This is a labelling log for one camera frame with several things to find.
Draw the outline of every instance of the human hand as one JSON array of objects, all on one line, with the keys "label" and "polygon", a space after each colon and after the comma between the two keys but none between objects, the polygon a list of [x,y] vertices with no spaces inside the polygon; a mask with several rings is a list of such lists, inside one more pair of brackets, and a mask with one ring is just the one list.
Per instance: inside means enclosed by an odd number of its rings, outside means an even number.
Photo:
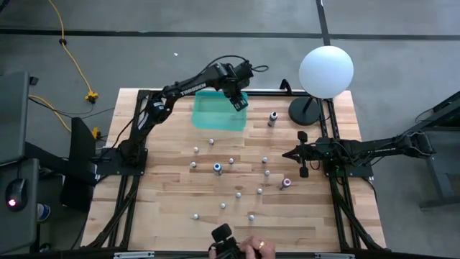
[{"label": "human hand", "polygon": [[256,251],[262,259],[275,259],[275,244],[265,241],[261,237],[248,237],[239,244],[239,250],[246,254],[246,259],[256,259]]}]

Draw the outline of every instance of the red light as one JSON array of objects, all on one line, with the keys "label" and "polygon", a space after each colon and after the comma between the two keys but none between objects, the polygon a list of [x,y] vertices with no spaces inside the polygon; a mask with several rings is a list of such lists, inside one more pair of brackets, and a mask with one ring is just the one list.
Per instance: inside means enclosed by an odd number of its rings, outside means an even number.
[{"label": "red light", "polygon": [[10,199],[10,200],[8,201],[8,205],[9,205],[9,206],[16,206],[16,201],[13,200],[13,199]]}]

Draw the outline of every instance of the translucent green container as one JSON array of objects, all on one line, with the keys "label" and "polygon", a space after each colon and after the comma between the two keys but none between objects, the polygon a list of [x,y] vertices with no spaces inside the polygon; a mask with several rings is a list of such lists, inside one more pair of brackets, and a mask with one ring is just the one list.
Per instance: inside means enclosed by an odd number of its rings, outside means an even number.
[{"label": "translucent green container", "polygon": [[199,91],[195,95],[192,124],[199,129],[243,131],[247,108],[237,112],[222,92]]}]

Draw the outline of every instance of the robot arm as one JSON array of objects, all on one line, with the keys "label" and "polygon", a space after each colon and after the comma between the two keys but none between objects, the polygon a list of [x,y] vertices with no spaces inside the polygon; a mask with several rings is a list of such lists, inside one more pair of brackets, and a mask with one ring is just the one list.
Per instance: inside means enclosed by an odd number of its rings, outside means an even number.
[{"label": "robot arm", "polygon": [[282,155],[284,158],[302,164],[300,176],[303,178],[308,177],[306,161],[327,160],[337,165],[359,167],[367,164],[373,158],[388,155],[429,158],[435,153],[430,140],[423,132],[408,132],[397,137],[367,142],[320,137],[315,143],[306,144],[307,138],[305,132],[298,132],[300,145]]},{"label": "robot arm", "polygon": [[203,88],[212,87],[222,90],[238,112],[248,106],[241,90],[249,85],[254,76],[252,65],[245,60],[237,67],[231,64],[214,63],[197,76],[166,86],[158,94],[147,100],[140,114],[139,124],[128,140],[120,142],[118,147],[125,163],[135,165],[139,160],[139,147],[157,124],[162,124],[173,112],[175,102],[184,96],[194,94]]}]

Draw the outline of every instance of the gray floor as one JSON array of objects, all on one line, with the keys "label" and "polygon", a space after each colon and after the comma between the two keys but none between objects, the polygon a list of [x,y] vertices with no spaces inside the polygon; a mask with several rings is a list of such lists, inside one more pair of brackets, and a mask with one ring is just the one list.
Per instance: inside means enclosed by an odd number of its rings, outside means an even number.
[{"label": "gray floor", "polygon": [[[323,0],[332,33],[460,34],[457,0]],[[180,32],[321,32],[314,0],[55,0],[69,29]],[[47,1],[16,0],[0,14],[0,25],[58,28]],[[0,72],[26,70],[40,78],[32,94],[57,109],[84,112],[84,82],[57,36],[0,36]],[[66,37],[100,98],[95,110],[112,107],[121,87],[163,87],[189,78],[219,55],[243,55],[270,71],[252,88],[277,88],[287,78],[298,85],[303,56],[321,40],[181,37]],[[363,140],[391,137],[413,125],[417,114],[460,90],[460,42],[333,40],[354,61],[353,93]],[[107,133],[111,112],[86,120]],[[28,141],[68,155],[70,135],[54,114],[29,105]],[[421,212],[435,197],[426,165],[406,157],[374,166],[379,212],[387,246],[395,251],[459,257],[460,208]],[[47,238],[68,249],[84,215],[63,209]]]}]

